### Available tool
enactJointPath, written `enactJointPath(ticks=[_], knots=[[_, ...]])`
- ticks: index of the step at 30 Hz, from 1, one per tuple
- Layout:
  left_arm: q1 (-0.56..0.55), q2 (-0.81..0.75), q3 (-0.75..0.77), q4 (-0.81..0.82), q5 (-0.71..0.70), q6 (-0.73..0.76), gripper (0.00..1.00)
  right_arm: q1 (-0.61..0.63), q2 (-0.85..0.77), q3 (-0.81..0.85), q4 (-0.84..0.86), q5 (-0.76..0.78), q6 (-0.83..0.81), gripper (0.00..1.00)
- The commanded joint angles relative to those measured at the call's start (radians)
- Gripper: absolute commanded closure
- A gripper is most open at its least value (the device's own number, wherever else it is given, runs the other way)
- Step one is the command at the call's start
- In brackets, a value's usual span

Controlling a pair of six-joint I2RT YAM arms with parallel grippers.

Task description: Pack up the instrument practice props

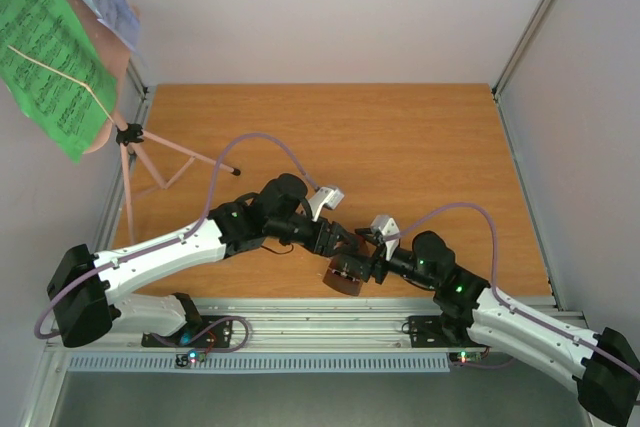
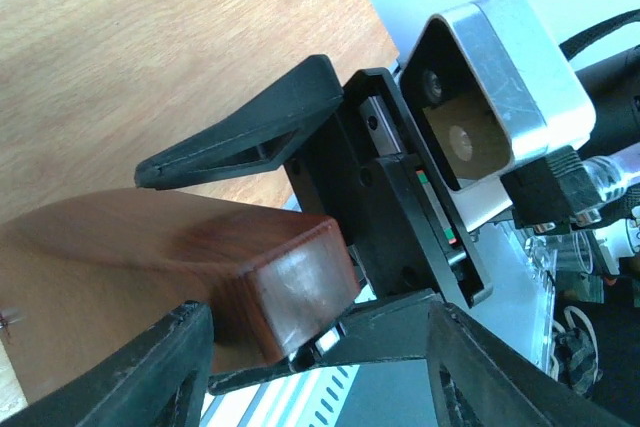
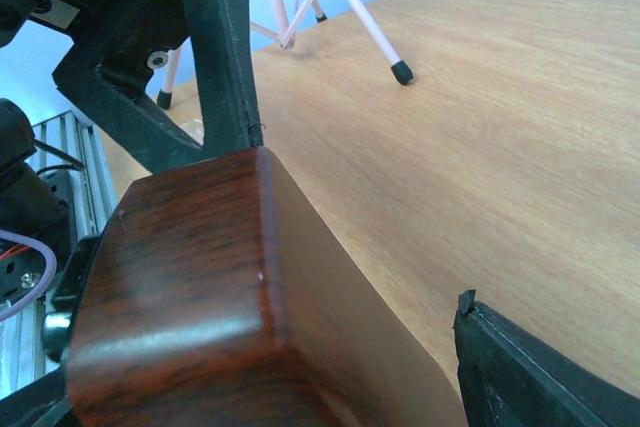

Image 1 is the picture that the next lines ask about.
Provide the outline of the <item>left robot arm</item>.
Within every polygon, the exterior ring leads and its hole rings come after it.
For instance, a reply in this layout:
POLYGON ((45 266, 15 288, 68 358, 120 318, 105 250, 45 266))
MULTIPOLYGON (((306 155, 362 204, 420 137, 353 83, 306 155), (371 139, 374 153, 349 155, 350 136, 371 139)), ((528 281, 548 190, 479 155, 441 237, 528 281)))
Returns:
POLYGON ((358 237, 321 215, 342 198, 331 187, 309 196, 299 177, 285 173, 260 192, 223 203, 205 218, 150 241, 98 253, 85 244, 70 248, 46 288, 63 345, 84 347, 123 323, 121 303, 141 287, 257 250, 268 238, 326 258, 357 252, 358 237))

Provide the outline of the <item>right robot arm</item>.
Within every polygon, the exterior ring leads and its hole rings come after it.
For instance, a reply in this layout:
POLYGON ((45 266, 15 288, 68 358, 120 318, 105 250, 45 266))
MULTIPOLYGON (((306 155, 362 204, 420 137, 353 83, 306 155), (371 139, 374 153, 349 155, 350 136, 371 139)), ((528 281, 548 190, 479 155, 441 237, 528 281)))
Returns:
POLYGON ((458 265, 432 231, 418 234, 409 249, 370 229, 358 233, 375 247, 359 261, 361 280, 382 282, 394 273, 427 288, 447 340, 500 350, 576 393, 592 416, 611 426, 628 424, 639 398, 639 359, 624 335, 576 327, 509 297, 458 265))

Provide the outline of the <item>brown wooden metronome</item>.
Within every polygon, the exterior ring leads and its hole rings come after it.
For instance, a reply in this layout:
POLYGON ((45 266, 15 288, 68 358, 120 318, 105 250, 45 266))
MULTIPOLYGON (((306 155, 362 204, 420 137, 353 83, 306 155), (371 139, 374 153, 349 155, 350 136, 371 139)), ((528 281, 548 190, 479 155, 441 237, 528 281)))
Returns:
POLYGON ((359 265, 360 260, 354 253, 338 254, 331 258, 322 282, 342 295, 357 297, 363 284, 359 265))

